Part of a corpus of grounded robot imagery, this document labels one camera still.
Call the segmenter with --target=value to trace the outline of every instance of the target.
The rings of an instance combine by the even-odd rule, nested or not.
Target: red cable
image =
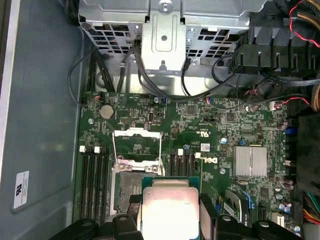
[[[304,101],[306,104],[310,105],[310,103],[304,97],[300,97],[300,96],[291,97],[286,101],[282,101],[280,104],[283,105],[283,104],[290,102],[291,100],[297,100],[297,99],[300,99],[300,100]]]
[[[290,31],[293,32],[293,34],[295,36],[297,36],[298,38],[300,38],[301,40],[310,42],[310,43],[316,45],[317,48],[320,48],[320,44],[317,43],[315,40],[306,39],[305,37],[301,36],[299,33],[297,33],[296,31],[293,30],[293,20],[292,20],[291,15],[292,15],[293,11],[298,7],[298,5],[302,4],[302,3],[303,3],[303,1],[299,1],[289,12],[289,18],[290,18],[290,26],[289,27],[290,27]]]

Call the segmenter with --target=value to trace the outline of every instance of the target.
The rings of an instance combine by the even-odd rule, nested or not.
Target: metal retention bracket
[[[150,22],[143,24],[141,49],[147,73],[181,74],[187,28],[180,16],[180,0],[150,0]]]

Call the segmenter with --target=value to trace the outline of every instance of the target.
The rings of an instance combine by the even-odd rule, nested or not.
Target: chip
[[[227,122],[234,122],[235,121],[235,117],[236,117],[236,115],[235,115],[234,112],[228,112],[226,114],[226,121]]]
[[[267,198],[269,197],[269,188],[261,187],[260,188],[260,196],[262,198]]]
[[[195,106],[188,106],[186,109],[186,114],[195,115],[196,114],[196,107]]]

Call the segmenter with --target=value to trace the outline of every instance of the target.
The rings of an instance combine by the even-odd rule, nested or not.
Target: capacitor
[[[290,207],[286,206],[283,211],[285,213],[289,214],[290,213]]]
[[[281,122],[279,122],[279,124],[287,127],[289,123],[287,121],[281,121]]]
[[[291,202],[288,202],[287,200],[283,200],[282,203],[283,203],[286,207],[289,207],[289,208],[292,207]]]
[[[300,231],[301,231],[301,228],[300,228],[299,226],[295,225],[295,224],[291,224],[291,225],[290,225],[290,228],[291,228],[293,231],[295,231],[296,233],[300,233]]]
[[[157,96],[155,96],[155,97],[153,98],[153,102],[156,103],[156,104],[158,104],[158,103],[160,102],[160,98],[158,98]]]
[[[227,140],[225,137],[223,137],[223,138],[220,139],[220,143],[221,143],[221,144],[226,144],[227,141],[228,141],[228,140]]]
[[[288,190],[293,190],[293,189],[295,188],[293,185],[286,184],[286,183],[284,183],[282,186],[283,186],[285,189],[288,189]]]
[[[278,199],[278,200],[282,200],[284,198],[284,196],[282,196],[281,194],[277,194],[275,196],[275,198]]]
[[[294,181],[292,181],[290,179],[287,179],[287,178],[284,178],[282,181],[283,181],[284,184],[289,184],[289,185],[293,185],[294,184]]]
[[[275,206],[276,206],[277,209],[279,209],[281,211],[285,210],[285,208],[286,208],[286,206],[283,203],[279,202],[279,201],[275,204]]]
[[[275,130],[277,131],[284,131],[286,129],[286,126],[283,124],[279,124],[277,126],[275,126]]]

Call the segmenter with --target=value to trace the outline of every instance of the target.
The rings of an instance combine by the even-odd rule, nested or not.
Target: black cable
[[[186,71],[188,70],[188,68],[190,67],[190,64],[191,64],[191,59],[190,59],[190,58],[187,58],[187,59],[184,61],[183,68],[182,68],[182,73],[181,73],[181,85],[182,85],[182,90],[184,91],[184,93],[185,93],[187,96],[191,96],[191,94],[189,93],[189,91],[187,90],[187,87],[186,87],[185,74],[186,74]]]
[[[94,55],[96,58],[96,63],[100,69],[101,77],[102,77],[106,91],[114,93],[115,88],[113,84],[113,79],[107,69],[104,58],[102,57],[98,49],[94,52]]]
[[[276,96],[276,97],[272,97],[263,101],[246,101],[245,103],[253,105],[253,104],[264,104],[264,103],[268,103],[268,102],[272,102],[272,101],[276,101],[276,100],[280,100],[280,99],[287,99],[287,98],[294,98],[294,97],[302,97],[302,98],[307,98],[308,96],[306,96],[305,94],[301,94],[301,93],[292,93],[292,94],[288,94],[288,95],[283,95],[283,96]]]
[[[288,80],[284,78],[279,78],[277,76],[270,75],[269,73],[261,71],[260,74],[270,80],[271,82],[274,82],[276,84],[282,84],[282,85],[287,85],[291,87],[305,87],[305,86],[312,86],[316,84],[320,84],[320,79],[313,79],[313,80]]]
[[[78,102],[78,100],[76,99],[75,95],[74,95],[74,92],[72,90],[72,86],[71,86],[71,75],[73,73],[73,71],[75,70],[75,68],[84,60],[86,59],[87,57],[89,57],[91,55],[91,53],[93,53],[97,48],[93,48],[91,49],[88,53],[86,53],[82,58],[80,58],[80,60],[78,60],[73,66],[71,66],[69,72],[68,72],[68,76],[67,76],[67,79],[68,79],[68,89],[69,89],[69,93],[71,95],[71,98],[72,100],[77,104],[77,106],[81,107],[81,108],[85,108],[85,107],[88,107],[91,102],[89,103],[86,103],[86,104],[82,104],[81,102]]]
[[[69,23],[75,27],[80,26],[78,21],[78,8],[79,6],[77,6],[74,0],[65,0],[64,16],[69,21]]]
[[[139,83],[140,83],[141,87],[142,87],[146,92],[148,92],[148,93],[150,93],[150,94],[152,94],[152,95],[157,96],[157,93],[153,92],[152,89],[150,89],[149,87],[147,87],[147,86],[144,84],[144,82],[143,82],[142,79],[141,79],[141,73],[140,73],[139,70],[138,70],[138,79],[139,79]]]
[[[243,105],[245,105],[243,103],[243,101],[239,98],[239,85],[240,85],[240,78],[241,78],[241,75],[238,76],[237,80],[236,80],[236,85],[235,85],[235,95],[236,95],[236,98],[238,99],[238,101],[240,101],[241,103],[237,106],[233,106],[233,107],[218,107],[218,106],[215,106],[213,104],[210,103],[210,106],[215,108],[215,109],[218,109],[218,110],[223,110],[223,111],[227,111],[227,110],[235,110],[235,109],[238,109],[240,107],[242,107]]]
[[[131,54],[134,53],[134,49],[131,48],[124,56],[122,62],[121,62],[121,66],[120,66],[120,78],[119,78],[119,82],[118,85],[116,86],[116,92],[120,93],[121,89],[124,85],[124,81],[125,81],[125,75],[126,75],[126,64],[127,64],[127,59],[130,57]]]
[[[224,55],[222,57],[220,57],[217,61],[214,62],[214,64],[212,65],[212,68],[211,68],[211,76],[213,78],[213,80],[215,80],[218,84],[222,83],[223,81],[218,78],[218,76],[216,75],[215,73],[215,66],[217,65],[218,62],[222,61],[223,59],[229,59],[229,58],[232,58],[234,55]],[[230,85],[230,84],[227,84],[226,86],[228,86],[229,88],[235,88],[234,86]]]
[[[233,77],[233,75],[231,75],[225,81],[220,83],[219,85],[217,85],[217,86],[215,86],[215,87],[213,87],[213,88],[211,88],[211,89],[209,89],[209,90],[207,90],[205,92],[199,93],[197,95],[173,98],[173,97],[167,95],[162,90],[160,90],[157,87],[157,85],[155,85],[155,83],[152,82],[150,80],[150,78],[148,77],[148,75],[146,73],[146,70],[145,70],[145,67],[144,67],[144,63],[143,63],[142,58],[141,58],[141,52],[140,52],[140,45],[139,44],[135,44],[135,46],[134,46],[134,56],[135,56],[136,65],[138,67],[138,70],[140,71],[140,73],[141,73],[143,79],[145,80],[146,84],[156,93],[155,95],[159,96],[159,97],[166,98],[166,99],[168,99],[168,100],[170,100],[172,102],[183,103],[183,102],[187,102],[187,101],[197,100],[198,98],[201,98],[201,97],[205,97],[205,96],[207,96],[209,94],[212,94],[217,89],[225,86],[228,82],[231,81],[231,79]]]
[[[94,54],[91,54],[90,60],[89,60],[88,81],[86,86],[87,92],[94,92],[96,90],[96,75],[97,75],[96,58]]]

